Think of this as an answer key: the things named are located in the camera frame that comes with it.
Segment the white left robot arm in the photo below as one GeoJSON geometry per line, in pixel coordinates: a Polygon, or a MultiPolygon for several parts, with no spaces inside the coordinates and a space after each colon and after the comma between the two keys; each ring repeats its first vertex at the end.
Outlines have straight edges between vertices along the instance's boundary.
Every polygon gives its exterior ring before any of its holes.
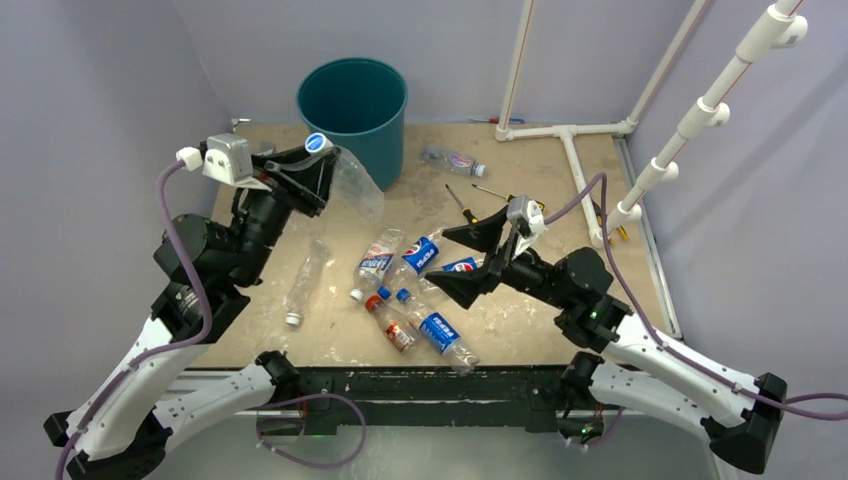
{"type": "Polygon", "coordinates": [[[234,135],[178,151],[157,178],[157,196],[176,172],[200,171],[235,188],[231,221],[174,217],[159,202],[164,232],[154,259],[167,285],[107,380],[77,409],[45,421],[60,450],[56,478],[142,479],[181,443],[238,411],[300,402],[299,373],[280,351],[192,393],[166,399],[165,392],[246,308],[243,289],[260,283],[291,214],[314,217],[326,207],[341,156],[334,145],[255,156],[234,135]]]}

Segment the clear crushed bottle white cap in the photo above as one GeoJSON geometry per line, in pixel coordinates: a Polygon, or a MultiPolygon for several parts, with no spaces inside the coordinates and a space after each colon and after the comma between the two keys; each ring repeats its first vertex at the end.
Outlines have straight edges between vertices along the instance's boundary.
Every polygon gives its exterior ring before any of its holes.
{"type": "Polygon", "coordinates": [[[338,195],[346,206],[368,223],[378,225],[382,222],[385,197],[365,166],[347,148],[336,145],[323,133],[310,134],[304,147],[310,154],[337,153],[332,193],[338,195]]]}

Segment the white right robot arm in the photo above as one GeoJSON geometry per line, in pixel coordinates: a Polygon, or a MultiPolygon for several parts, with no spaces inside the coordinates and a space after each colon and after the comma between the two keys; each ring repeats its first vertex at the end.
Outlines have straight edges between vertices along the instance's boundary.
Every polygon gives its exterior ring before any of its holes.
{"type": "Polygon", "coordinates": [[[555,325],[581,350],[561,381],[569,404],[594,400],[648,414],[692,432],[739,470],[765,472],[783,419],[777,405],[787,395],[785,380],[734,370],[656,330],[609,294],[613,277],[596,250],[582,247],[551,264],[532,248],[518,249],[530,230],[526,221],[503,238],[506,221],[501,210],[445,229],[445,239],[484,253],[484,263],[431,271],[427,280],[464,309],[499,285],[559,309],[555,325]]]}

